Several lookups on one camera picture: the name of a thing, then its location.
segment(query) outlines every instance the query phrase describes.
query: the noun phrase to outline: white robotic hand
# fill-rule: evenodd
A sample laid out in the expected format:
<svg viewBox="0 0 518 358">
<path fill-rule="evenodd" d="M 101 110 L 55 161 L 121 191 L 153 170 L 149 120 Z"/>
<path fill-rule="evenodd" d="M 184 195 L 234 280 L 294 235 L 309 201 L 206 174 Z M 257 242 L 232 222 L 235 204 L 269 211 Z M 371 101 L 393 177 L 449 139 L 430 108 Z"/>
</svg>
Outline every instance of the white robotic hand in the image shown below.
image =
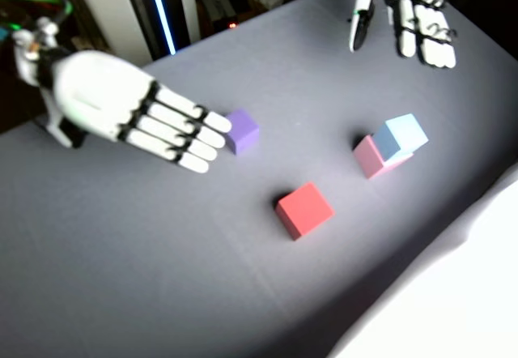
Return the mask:
<svg viewBox="0 0 518 358">
<path fill-rule="evenodd" d="M 389 21 L 394 24 L 398 53 L 413 57 L 430 66 L 453 68 L 456 65 L 452 39 L 456 36 L 442 10 L 444 0 L 384 0 L 388 6 Z M 356 0 L 351 20 L 349 48 L 358 50 L 367 35 L 374 15 L 373 0 Z"/>
<path fill-rule="evenodd" d="M 78 130 L 123 141 L 205 173 L 225 145 L 231 123 L 171 91 L 120 58 L 96 51 L 58 51 L 54 24 L 38 22 L 35 35 L 14 33 L 20 77 L 40 87 L 49 113 L 47 131 L 73 147 Z"/>
</svg>

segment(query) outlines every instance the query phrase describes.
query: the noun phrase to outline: pink cube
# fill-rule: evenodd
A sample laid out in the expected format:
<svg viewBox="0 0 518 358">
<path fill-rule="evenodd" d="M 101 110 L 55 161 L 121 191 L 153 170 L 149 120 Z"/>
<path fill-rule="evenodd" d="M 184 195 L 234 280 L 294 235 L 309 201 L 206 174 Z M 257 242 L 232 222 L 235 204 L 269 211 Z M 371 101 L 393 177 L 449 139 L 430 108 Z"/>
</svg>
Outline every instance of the pink cube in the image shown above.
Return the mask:
<svg viewBox="0 0 518 358">
<path fill-rule="evenodd" d="M 373 178 L 379 174 L 386 173 L 403 162 L 407 161 L 414 153 L 409 153 L 405 156 L 398 157 L 396 160 L 384 161 L 380 152 L 378 151 L 372 136 L 368 135 L 354 150 L 356 160 L 362 167 L 363 172 L 367 178 Z"/>
</svg>

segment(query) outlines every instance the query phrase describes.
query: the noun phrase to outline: red cube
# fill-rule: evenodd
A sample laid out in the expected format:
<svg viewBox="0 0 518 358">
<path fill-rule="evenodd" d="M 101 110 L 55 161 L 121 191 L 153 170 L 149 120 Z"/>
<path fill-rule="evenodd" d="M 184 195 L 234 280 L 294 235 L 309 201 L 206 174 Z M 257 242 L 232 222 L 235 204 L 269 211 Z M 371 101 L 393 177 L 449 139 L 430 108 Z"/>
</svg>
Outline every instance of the red cube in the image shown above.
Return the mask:
<svg viewBox="0 0 518 358">
<path fill-rule="evenodd" d="M 333 208 L 311 182 L 282 198 L 275 211 L 294 240 L 334 215 Z"/>
</svg>

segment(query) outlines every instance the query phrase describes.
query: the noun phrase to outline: robotic hand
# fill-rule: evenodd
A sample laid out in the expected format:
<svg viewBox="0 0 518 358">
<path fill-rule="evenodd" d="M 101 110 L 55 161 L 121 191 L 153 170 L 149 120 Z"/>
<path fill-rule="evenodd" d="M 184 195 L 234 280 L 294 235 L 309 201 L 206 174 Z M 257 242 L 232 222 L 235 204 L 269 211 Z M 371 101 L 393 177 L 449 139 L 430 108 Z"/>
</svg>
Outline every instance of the robotic hand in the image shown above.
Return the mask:
<svg viewBox="0 0 518 358">
<path fill-rule="evenodd" d="M 171 91 L 114 56 L 57 47 L 57 24 L 37 21 L 37 30 L 12 33 L 19 76 L 39 87 L 48 110 L 47 131 L 63 146 L 78 147 L 84 131 L 113 142 L 129 143 L 204 173 L 220 133 L 231 123 L 221 115 Z"/>
<path fill-rule="evenodd" d="M 430 66 L 453 68 L 456 65 L 452 47 L 456 31 L 444 18 L 444 0 L 384 1 L 388 6 L 389 21 L 395 27 L 400 55 L 410 58 L 417 51 L 420 60 Z M 362 46 L 373 15 L 373 0 L 356 0 L 349 37 L 351 52 Z"/>
</svg>

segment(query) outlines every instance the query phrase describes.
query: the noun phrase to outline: light blue cube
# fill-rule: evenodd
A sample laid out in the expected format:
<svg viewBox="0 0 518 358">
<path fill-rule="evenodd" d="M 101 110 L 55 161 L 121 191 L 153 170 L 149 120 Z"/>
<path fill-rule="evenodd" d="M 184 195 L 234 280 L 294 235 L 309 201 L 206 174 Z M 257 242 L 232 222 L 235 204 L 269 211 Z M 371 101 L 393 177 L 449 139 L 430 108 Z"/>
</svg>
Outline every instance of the light blue cube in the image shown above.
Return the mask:
<svg viewBox="0 0 518 358">
<path fill-rule="evenodd" d="M 399 160 L 428 142 L 427 135 L 411 113 L 386 121 L 372 139 L 384 161 Z"/>
</svg>

